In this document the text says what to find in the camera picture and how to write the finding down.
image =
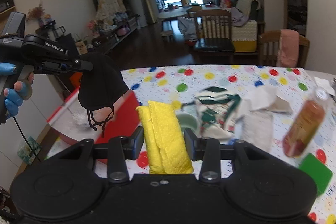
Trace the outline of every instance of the screw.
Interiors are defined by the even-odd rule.
[[[120,181],[126,178],[126,174],[124,172],[113,172],[110,174],[110,179],[115,181]]]
[[[154,186],[154,187],[157,187],[159,186],[160,184],[157,182],[157,181],[151,181],[150,185]]]
[[[218,178],[218,174],[213,171],[207,171],[202,174],[202,177],[206,180],[215,180]]]
[[[160,180],[160,184],[163,184],[163,185],[165,185],[165,184],[168,184],[169,183],[169,181],[168,180],[165,180],[165,179],[163,179],[163,180]]]

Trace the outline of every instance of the black cable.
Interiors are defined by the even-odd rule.
[[[32,152],[34,153],[34,155],[36,156],[36,158],[37,158],[39,161],[41,161],[40,158],[39,158],[39,157],[37,156],[37,154],[35,153],[35,150],[30,146],[30,144],[29,144],[29,142],[27,141],[26,137],[23,135],[22,130],[21,130],[21,128],[20,128],[20,126],[19,126],[19,124],[18,124],[18,122],[17,122],[15,116],[13,116],[13,118],[14,118],[14,121],[15,121],[15,123],[16,123],[16,125],[17,125],[17,128],[20,130],[20,133],[21,133],[22,137],[25,139],[27,145],[28,145],[29,148],[32,150]]]

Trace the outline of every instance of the potted plant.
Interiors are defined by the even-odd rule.
[[[40,2],[38,7],[35,7],[28,11],[26,21],[29,22],[32,19],[36,19],[39,23],[39,26],[43,27],[44,26],[44,22],[42,20],[43,15],[44,15],[44,9],[42,7],[42,2]]]

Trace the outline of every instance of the gloved hand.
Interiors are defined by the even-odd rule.
[[[13,75],[16,73],[15,65],[10,63],[0,63],[0,75]],[[4,89],[3,95],[5,96],[5,106],[10,113],[7,117],[12,117],[18,114],[19,106],[23,103],[23,98],[28,100],[31,97],[29,90],[31,88],[28,85],[31,85],[34,80],[34,73],[32,72],[28,76],[28,80],[25,82],[16,82],[14,84],[14,89]]]

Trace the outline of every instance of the bag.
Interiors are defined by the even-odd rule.
[[[224,88],[211,86],[195,95],[197,115],[201,123],[201,136],[227,140],[234,136],[236,111],[240,96]]]

